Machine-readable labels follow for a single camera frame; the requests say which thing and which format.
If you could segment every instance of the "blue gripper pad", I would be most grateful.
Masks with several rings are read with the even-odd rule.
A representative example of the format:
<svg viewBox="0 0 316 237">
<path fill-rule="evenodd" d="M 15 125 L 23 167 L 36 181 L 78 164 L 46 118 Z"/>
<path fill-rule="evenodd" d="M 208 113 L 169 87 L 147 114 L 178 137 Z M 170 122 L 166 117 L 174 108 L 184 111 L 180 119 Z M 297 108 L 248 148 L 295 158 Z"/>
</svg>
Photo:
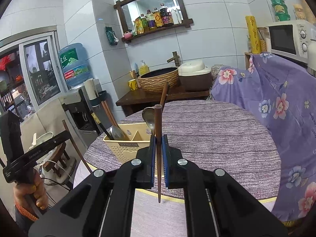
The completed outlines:
<svg viewBox="0 0 316 237">
<path fill-rule="evenodd" d="M 156 158 L 156 137 L 152 138 L 152 142 L 150 142 L 149 151 L 151 152 L 151 179 L 150 183 L 154 186 L 155 179 L 155 158 Z"/>
<path fill-rule="evenodd" d="M 165 178 L 165 186 L 169 187 L 169 168 L 168 168 L 168 159 L 167 159 L 167 149 L 169 148 L 168 140 L 166 135 L 162 136 L 162 160 L 163 160 L 163 173 Z"/>
</svg>

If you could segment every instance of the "purple floral fabric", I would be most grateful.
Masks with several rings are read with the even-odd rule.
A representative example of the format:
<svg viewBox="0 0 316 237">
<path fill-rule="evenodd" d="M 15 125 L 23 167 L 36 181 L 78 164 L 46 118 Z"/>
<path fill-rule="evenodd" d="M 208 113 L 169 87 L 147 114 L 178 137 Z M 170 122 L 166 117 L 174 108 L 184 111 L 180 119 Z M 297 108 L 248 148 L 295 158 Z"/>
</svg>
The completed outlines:
<svg viewBox="0 0 316 237">
<path fill-rule="evenodd" d="M 251 57 L 248 70 L 222 67 L 211 93 L 251 112 L 269 130 L 282 163 L 272 213 L 283 222 L 306 216 L 316 200 L 316 78 L 261 53 Z"/>
</svg>

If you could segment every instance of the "rice cooker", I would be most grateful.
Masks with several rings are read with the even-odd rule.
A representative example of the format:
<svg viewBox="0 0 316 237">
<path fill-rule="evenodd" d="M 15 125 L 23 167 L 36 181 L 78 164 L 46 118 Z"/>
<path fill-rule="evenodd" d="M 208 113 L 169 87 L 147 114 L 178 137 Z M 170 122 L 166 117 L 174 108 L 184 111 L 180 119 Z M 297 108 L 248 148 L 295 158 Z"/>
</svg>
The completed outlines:
<svg viewBox="0 0 316 237">
<path fill-rule="evenodd" d="M 186 91 L 204 91 L 212 85 L 211 67 L 203 61 L 188 61 L 178 68 L 179 79 Z"/>
</svg>

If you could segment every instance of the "round table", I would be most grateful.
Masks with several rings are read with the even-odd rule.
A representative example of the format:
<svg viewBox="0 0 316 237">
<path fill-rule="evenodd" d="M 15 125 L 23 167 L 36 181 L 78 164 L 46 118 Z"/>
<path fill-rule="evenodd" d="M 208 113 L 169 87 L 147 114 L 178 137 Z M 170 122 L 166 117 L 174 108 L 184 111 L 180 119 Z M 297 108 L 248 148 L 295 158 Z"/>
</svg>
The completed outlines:
<svg viewBox="0 0 316 237">
<path fill-rule="evenodd" d="M 141 113 L 120 123 L 143 122 Z M 180 149 L 185 159 L 202 169 L 224 169 L 256 199 L 277 196 L 281 160 L 276 146 L 268 130 L 240 107 L 214 100 L 169 102 L 162 114 L 162 133 L 167 134 L 169 145 Z M 118 169 L 121 163 L 103 137 L 104 134 L 90 145 L 84 158 L 105 171 Z M 77 183 L 87 175 L 81 162 Z M 162 229 L 163 236 L 185 236 L 183 191 L 168 190 L 162 181 L 162 194 L 167 198 L 162 198 L 160 204 L 155 197 L 157 179 L 150 191 L 135 193 L 131 236 L 162 236 Z M 268 206 L 270 211 L 273 205 L 274 202 Z"/>
</svg>

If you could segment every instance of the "microwave knob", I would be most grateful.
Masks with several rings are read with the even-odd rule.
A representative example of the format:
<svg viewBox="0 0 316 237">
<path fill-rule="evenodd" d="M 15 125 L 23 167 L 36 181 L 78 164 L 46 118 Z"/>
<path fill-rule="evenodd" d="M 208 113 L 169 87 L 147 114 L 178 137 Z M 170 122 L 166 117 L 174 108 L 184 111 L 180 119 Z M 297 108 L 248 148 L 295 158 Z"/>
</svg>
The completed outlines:
<svg viewBox="0 0 316 237">
<path fill-rule="evenodd" d="M 307 52 L 307 45 L 305 43 L 302 44 L 303 52 Z"/>
<path fill-rule="evenodd" d="M 305 31 L 304 30 L 301 30 L 301 37 L 304 39 L 304 38 L 306 38 L 306 33 L 305 33 Z"/>
</svg>

